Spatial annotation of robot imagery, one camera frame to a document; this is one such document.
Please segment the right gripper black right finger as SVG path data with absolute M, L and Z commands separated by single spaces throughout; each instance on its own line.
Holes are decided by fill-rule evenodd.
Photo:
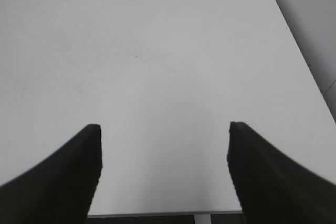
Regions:
M 335 184 L 244 122 L 230 123 L 227 163 L 245 223 L 335 223 Z

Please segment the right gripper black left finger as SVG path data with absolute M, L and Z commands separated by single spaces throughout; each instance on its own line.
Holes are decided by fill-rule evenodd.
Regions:
M 86 223 L 102 171 L 101 127 L 88 124 L 1 185 L 1 223 Z

